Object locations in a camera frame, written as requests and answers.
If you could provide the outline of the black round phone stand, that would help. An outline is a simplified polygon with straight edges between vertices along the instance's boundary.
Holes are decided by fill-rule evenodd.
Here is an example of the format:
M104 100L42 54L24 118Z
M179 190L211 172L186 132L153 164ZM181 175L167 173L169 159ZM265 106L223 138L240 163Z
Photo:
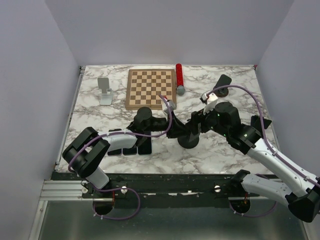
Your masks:
M199 134L190 133L177 138L178 144L185 149L195 148L199 143Z

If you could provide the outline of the teal-backed phone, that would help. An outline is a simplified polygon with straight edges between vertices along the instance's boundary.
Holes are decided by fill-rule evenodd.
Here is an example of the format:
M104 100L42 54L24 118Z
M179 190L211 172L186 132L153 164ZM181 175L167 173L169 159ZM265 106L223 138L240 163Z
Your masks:
M137 153L141 156L152 154L152 140L147 137L145 141L137 148Z

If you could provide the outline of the purple-cased black phone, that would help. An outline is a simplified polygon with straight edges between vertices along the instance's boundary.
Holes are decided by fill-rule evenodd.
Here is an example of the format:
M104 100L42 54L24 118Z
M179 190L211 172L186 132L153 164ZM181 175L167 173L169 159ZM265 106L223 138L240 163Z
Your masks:
M110 129L109 132L118 132L121 131L120 128ZM108 151L107 155L110 156L121 156L122 155L122 149L116 149L112 151Z

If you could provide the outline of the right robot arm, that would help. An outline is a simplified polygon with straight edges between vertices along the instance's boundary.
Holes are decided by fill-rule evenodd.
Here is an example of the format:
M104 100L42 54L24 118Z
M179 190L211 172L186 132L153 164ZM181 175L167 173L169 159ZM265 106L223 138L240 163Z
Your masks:
M220 102L210 111L191 114L186 123L194 135L214 131L241 153L263 164L281 183L255 176L246 171L230 183L230 191L241 196L245 192L264 196L288 207L298 219L311 223L320 211L320 179L302 169L271 145L262 131L241 122L238 109L230 102Z

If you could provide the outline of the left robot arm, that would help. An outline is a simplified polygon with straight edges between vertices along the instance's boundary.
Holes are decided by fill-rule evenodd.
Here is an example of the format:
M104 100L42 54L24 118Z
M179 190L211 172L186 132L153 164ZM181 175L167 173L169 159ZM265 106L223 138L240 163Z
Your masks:
M82 179L90 182L93 191L101 198L111 191L109 177L99 168L108 152L132 149L141 146L150 138L151 132L162 132L168 138L179 138L190 132L173 112L168 117L154 117L152 110L141 107L130 125L118 131L99 135L92 127L85 128L80 135L63 151L62 157L68 166Z

